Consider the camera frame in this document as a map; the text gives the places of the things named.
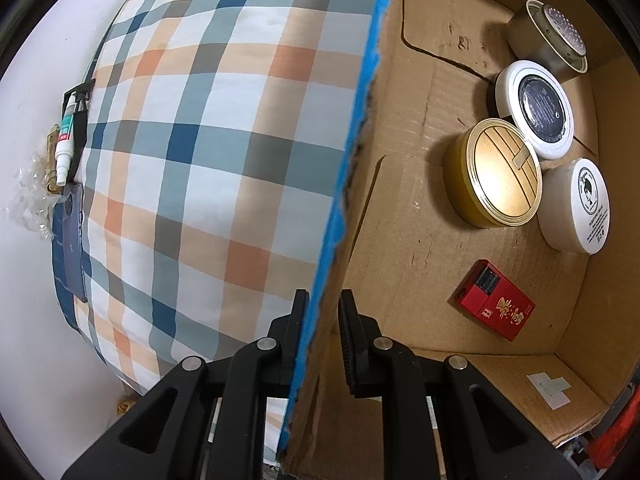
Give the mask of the gold round tin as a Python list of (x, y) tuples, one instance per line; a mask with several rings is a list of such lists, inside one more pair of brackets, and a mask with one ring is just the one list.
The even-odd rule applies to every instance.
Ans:
[(500, 118), (486, 118), (446, 148), (445, 188), (454, 210), (481, 229), (518, 228), (535, 217), (542, 177), (533, 144)]

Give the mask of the perforated metal tin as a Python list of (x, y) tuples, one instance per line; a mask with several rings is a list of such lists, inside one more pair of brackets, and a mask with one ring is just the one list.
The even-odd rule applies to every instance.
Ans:
[(526, 0), (509, 23), (506, 38), (517, 58), (536, 62), (558, 81), (588, 72), (587, 49), (574, 24), (540, 0)]

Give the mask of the black tube holder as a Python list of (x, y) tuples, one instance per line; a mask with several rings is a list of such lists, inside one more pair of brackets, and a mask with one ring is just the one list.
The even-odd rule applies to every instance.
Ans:
[(77, 110), (74, 116), (74, 156), (72, 159), (72, 164), (70, 165), (70, 172), (68, 173), (67, 181), (65, 184), (72, 183), (73, 180), (75, 180), (81, 154), (86, 145), (89, 103), (90, 103), (95, 82), (96, 81), (93, 78), (87, 79), (82, 84), (78, 84), (76, 87), (68, 90), (64, 96), (63, 113), (65, 110), (68, 98), (72, 93), (76, 94), (76, 102), (77, 102)]

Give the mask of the red cigarette pack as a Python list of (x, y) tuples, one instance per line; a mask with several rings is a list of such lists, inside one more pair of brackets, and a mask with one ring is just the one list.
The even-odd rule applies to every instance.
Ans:
[(486, 259), (474, 263), (454, 302), (508, 341), (514, 341), (535, 309), (533, 300)]

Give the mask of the clear plastic bag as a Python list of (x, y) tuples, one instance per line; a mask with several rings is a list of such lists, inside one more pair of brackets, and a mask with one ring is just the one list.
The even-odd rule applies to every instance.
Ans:
[(49, 191), (48, 177), (47, 159), (43, 154), (33, 152), (17, 169), (3, 208), (6, 220), (44, 240), (53, 236), (54, 206), (61, 200), (60, 192)]

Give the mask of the white glue tube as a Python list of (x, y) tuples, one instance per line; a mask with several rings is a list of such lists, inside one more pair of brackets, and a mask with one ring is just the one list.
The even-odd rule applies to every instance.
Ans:
[(60, 188), (62, 188), (67, 181), (70, 165), (72, 164), (74, 156), (74, 116), (76, 110), (76, 94), (72, 93), (68, 98), (63, 113), (54, 153), (56, 185)]

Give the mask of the plaid tablecloth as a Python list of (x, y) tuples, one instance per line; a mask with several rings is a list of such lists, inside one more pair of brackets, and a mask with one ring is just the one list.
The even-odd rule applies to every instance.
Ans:
[(311, 289), (376, 0), (127, 0), (90, 66), (87, 301), (66, 321), (137, 393), (265, 336)]

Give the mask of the blue printed cardboard box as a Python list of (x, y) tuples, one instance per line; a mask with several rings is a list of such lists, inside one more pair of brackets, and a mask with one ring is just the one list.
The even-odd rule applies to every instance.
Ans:
[[(479, 229), (446, 193), (446, 148), (489, 114), (513, 60), (506, 23), (526, 0), (376, 0), (367, 100), (337, 199), (341, 234), (311, 299), (281, 460), (301, 479), (378, 479), (382, 408), (346, 385), (337, 307), (350, 289), (383, 334), (419, 356), (467, 358), (546, 438), (591, 430), (639, 366), (639, 0), (541, 0), (585, 39), (570, 81), (570, 156), (596, 162), (611, 224), (593, 256), (558, 252), (536, 222)], [(454, 302), (486, 259), (535, 304), (514, 341)]]

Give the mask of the white round labelled tin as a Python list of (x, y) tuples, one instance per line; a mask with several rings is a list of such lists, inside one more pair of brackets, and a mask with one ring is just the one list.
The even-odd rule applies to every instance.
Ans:
[(590, 256), (600, 252), (611, 207), (598, 166), (582, 157), (546, 171), (537, 218), (542, 236), (555, 250)]

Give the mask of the blue smartphone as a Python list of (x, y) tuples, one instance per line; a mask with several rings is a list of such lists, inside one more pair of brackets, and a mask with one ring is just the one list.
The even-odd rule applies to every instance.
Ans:
[(62, 248), (66, 288), (80, 301), (87, 301), (82, 268), (82, 198), (80, 183), (67, 183), (62, 201)]

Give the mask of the white tin with dark lid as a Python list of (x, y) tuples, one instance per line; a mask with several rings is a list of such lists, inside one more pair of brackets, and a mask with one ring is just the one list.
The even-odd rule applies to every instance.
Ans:
[(512, 122), (545, 160), (564, 157), (574, 140), (570, 100), (544, 66), (518, 60), (498, 73), (494, 98), (500, 118)]

